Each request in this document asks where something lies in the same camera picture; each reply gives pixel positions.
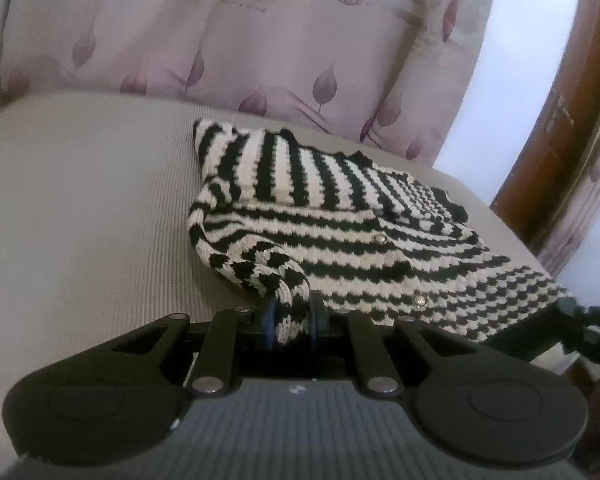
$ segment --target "silver rivet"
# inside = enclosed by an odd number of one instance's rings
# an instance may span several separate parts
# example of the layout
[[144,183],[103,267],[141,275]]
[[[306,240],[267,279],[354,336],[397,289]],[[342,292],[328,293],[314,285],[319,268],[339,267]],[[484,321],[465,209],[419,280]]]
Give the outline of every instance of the silver rivet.
[[427,305],[427,297],[424,294],[414,294],[413,295],[413,303],[416,306],[426,306]]
[[217,377],[204,376],[195,379],[191,386],[201,394],[214,394],[222,390],[224,383]]
[[366,387],[376,394],[390,394],[398,389],[398,383],[391,377],[373,377],[369,379]]

